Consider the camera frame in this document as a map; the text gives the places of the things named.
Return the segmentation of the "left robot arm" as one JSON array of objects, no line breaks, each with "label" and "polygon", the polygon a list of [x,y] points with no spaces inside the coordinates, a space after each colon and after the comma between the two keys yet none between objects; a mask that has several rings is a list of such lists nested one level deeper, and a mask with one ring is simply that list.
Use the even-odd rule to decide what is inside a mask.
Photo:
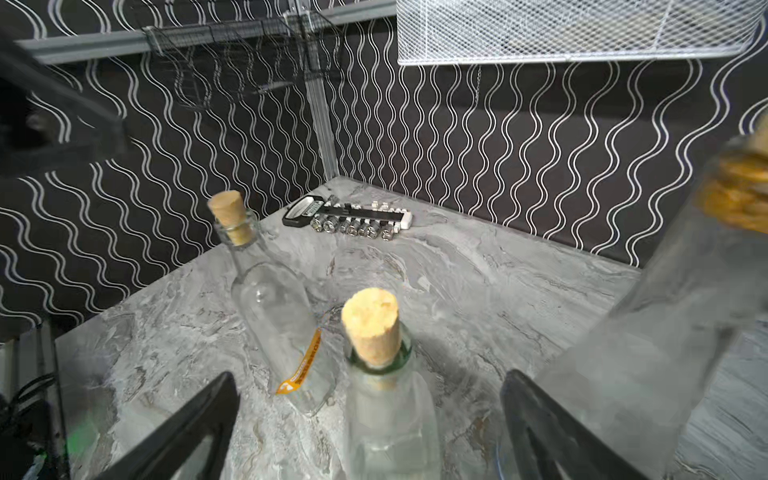
[{"label": "left robot arm", "polygon": [[56,80],[1,34],[1,177],[113,159],[127,147],[121,119]]}]

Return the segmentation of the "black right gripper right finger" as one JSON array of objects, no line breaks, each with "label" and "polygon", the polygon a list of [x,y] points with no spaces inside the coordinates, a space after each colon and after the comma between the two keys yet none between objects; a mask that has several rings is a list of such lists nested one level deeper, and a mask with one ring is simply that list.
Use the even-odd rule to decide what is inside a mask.
[{"label": "black right gripper right finger", "polygon": [[522,371],[506,373],[500,399],[520,478],[644,477]]}]

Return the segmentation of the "short clear corked bottle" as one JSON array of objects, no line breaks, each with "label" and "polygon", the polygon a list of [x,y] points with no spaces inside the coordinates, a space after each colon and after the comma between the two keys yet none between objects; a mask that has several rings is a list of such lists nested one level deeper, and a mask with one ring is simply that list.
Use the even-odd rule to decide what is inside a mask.
[{"label": "short clear corked bottle", "polygon": [[345,401],[349,479],[439,479],[442,456],[432,395],[416,368],[394,294],[366,288],[341,312],[350,348]]}]

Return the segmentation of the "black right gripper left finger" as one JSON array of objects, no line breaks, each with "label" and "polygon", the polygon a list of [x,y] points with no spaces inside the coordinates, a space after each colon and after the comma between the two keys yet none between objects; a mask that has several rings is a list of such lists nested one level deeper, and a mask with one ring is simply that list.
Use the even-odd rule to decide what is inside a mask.
[{"label": "black right gripper left finger", "polygon": [[100,479],[219,479],[240,396],[233,374],[218,375]]}]

